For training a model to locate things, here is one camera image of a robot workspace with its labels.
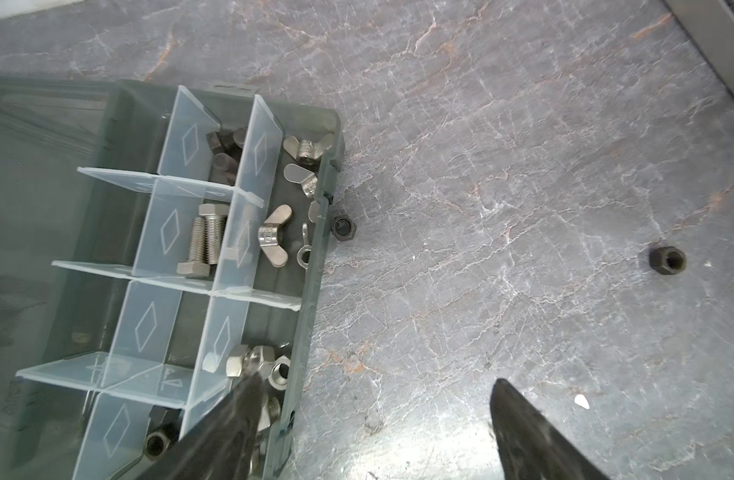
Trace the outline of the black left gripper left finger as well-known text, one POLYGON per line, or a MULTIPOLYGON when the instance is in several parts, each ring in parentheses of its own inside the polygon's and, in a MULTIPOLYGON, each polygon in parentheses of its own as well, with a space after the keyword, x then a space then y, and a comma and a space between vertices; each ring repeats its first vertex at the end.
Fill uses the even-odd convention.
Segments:
POLYGON ((259 374, 246 375, 141 479, 246 479, 264 398, 259 374))

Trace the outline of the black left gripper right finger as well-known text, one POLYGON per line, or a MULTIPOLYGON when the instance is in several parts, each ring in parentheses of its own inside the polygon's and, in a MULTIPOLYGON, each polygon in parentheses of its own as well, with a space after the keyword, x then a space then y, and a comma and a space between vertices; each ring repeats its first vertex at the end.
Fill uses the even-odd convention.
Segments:
POLYGON ((506 479, 608 479, 505 378, 493 386, 490 412, 506 479))

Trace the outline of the black hex nut front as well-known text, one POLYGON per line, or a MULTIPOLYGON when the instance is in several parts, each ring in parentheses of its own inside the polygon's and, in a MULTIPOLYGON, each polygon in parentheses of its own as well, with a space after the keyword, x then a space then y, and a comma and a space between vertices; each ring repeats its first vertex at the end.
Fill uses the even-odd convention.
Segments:
POLYGON ((178 440, 178 433, 157 429, 149 433, 144 442, 144 455, 152 462, 161 458, 178 440))

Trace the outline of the black hex nut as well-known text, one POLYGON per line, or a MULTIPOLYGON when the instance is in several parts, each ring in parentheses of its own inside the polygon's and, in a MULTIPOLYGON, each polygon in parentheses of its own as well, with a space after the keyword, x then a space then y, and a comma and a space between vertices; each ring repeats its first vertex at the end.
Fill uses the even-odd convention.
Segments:
POLYGON ((333 218, 331 233, 341 242, 350 241, 356 233, 356 224, 348 215, 338 215, 333 218))
POLYGON ((178 433, 157 429, 149 433, 144 442, 144 455, 152 462, 161 458, 178 440, 178 433))

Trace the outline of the steel hex bolt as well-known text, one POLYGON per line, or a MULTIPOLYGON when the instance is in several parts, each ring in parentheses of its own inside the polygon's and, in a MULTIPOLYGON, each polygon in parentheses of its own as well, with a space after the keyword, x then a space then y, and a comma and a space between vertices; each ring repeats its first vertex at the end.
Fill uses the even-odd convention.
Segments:
POLYGON ((229 211, 230 207, 226 204, 204 203, 199 207, 199 215, 205 219, 205 242, 209 265, 217 265, 219 262, 229 211))
POLYGON ((198 216, 191 229, 188 259, 177 265, 177 274, 192 278, 207 278, 211 267, 206 262, 206 220, 198 216))

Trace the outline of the black nut pair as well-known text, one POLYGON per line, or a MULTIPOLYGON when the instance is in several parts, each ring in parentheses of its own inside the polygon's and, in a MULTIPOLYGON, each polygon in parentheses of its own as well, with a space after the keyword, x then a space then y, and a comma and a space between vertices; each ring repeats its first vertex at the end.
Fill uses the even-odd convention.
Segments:
POLYGON ((649 251, 651 269, 661 275, 676 275, 686 268, 686 255, 673 246, 661 246, 649 251))

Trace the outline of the black bolt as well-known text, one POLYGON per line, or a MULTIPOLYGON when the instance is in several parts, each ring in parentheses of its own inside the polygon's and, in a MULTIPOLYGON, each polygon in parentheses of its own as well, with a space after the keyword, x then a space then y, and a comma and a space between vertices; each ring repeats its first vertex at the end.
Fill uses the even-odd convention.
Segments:
POLYGON ((236 183, 246 134, 246 128, 206 134, 207 145, 213 154, 212 170, 229 185, 236 183))

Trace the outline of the steel hex nut front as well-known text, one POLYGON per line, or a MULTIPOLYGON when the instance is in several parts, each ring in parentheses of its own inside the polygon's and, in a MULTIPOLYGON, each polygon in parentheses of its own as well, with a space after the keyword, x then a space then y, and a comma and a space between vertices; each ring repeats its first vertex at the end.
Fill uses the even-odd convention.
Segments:
POLYGON ((238 345, 228 357, 225 366, 226 376, 239 378, 243 375, 257 373, 262 379, 267 379, 276 362, 275 350, 272 346, 238 345))

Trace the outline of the steel hex nut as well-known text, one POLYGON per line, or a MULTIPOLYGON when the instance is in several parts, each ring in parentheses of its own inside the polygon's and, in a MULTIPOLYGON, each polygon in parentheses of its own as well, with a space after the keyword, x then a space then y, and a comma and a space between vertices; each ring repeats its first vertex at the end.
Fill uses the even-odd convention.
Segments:
POLYGON ((282 355, 275 360, 268 376, 270 386, 277 391, 285 391, 289 382, 291 359, 282 355))
POLYGON ((225 366, 226 376, 239 378, 243 375, 257 373, 262 379, 267 379, 276 362, 275 350, 272 346, 238 345, 228 357, 225 366))

